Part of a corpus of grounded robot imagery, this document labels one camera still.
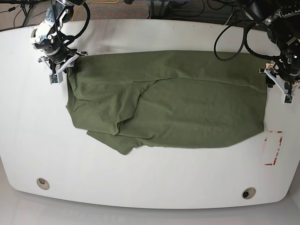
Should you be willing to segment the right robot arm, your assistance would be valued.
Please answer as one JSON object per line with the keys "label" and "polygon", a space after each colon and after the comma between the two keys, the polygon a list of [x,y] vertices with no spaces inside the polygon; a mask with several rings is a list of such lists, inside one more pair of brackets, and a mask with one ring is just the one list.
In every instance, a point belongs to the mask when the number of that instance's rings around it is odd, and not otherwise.
{"label": "right robot arm", "polygon": [[[83,28],[76,35],[66,35],[62,32],[63,25],[74,15],[74,6],[82,6],[86,13]],[[84,0],[55,0],[51,1],[46,11],[45,19],[31,33],[30,43],[36,50],[42,51],[48,60],[52,75],[71,64],[71,59],[83,56],[77,49],[68,46],[77,40],[87,29],[90,22],[90,9]]]}

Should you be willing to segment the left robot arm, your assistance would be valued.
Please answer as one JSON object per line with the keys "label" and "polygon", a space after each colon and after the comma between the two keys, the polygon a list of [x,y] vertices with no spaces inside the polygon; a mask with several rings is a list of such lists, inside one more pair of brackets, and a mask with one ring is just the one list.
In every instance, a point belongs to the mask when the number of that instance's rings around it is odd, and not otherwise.
{"label": "left robot arm", "polygon": [[[300,2],[298,0],[237,0],[242,16],[243,39],[241,46],[260,59],[273,62],[261,72],[266,75],[269,88],[278,86],[284,102],[293,100],[300,86]],[[256,25],[266,28],[269,40],[274,43],[278,56],[262,55],[248,45],[248,33]]]}

